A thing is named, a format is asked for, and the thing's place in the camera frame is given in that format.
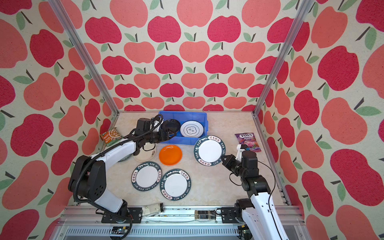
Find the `black plate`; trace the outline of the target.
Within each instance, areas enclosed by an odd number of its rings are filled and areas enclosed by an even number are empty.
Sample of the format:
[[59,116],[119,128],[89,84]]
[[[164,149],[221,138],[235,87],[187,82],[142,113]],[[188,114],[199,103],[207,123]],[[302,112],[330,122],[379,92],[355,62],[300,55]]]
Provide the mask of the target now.
[[171,134],[177,134],[180,131],[181,124],[178,120],[168,119],[162,122],[161,129]]

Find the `white plate green cloud outline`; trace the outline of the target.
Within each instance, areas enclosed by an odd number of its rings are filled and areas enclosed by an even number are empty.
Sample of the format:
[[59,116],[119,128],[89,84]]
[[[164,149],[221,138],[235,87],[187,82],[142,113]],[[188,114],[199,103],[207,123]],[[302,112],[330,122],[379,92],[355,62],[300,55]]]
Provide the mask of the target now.
[[187,121],[181,125],[180,132],[186,138],[199,138],[204,133],[204,127],[197,121]]

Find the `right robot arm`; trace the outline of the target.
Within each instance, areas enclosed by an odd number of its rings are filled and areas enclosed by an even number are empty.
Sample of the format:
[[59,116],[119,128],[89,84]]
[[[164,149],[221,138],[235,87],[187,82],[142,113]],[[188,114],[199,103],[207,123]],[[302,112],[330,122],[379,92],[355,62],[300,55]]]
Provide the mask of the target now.
[[267,180],[259,173],[257,154],[240,150],[240,160],[234,155],[221,157],[222,164],[241,178],[247,199],[235,203],[236,218],[244,222],[255,240],[287,240],[289,237],[277,214]]

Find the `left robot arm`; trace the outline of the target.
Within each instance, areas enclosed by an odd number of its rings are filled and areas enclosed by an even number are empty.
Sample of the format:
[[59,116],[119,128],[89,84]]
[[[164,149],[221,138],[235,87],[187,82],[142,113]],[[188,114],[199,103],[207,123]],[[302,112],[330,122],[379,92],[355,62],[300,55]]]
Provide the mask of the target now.
[[107,170],[129,155],[138,155],[147,144],[166,142],[177,135],[179,121],[164,120],[158,114],[151,119],[140,118],[137,126],[120,141],[92,156],[80,156],[75,163],[68,189],[76,203],[86,203],[117,218],[127,219],[127,202],[107,189]]

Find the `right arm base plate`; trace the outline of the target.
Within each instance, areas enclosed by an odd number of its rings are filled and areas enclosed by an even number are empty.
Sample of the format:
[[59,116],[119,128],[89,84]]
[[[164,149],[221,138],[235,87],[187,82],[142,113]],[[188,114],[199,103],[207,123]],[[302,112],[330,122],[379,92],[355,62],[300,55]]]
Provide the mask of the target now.
[[244,224],[245,221],[242,218],[242,210],[236,209],[235,207],[220,208],[219,215],[222,218],[222,223],[224,224]]

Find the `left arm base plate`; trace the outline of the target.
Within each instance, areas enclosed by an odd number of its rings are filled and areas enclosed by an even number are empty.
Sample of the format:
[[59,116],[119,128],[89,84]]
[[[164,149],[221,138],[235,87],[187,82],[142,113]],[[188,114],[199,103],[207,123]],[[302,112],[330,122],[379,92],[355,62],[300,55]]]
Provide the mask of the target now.
[[142,221],[142,208],[123,207],[119,212],[109,214],[103,213],[101,222],[103,224],[139,224]]

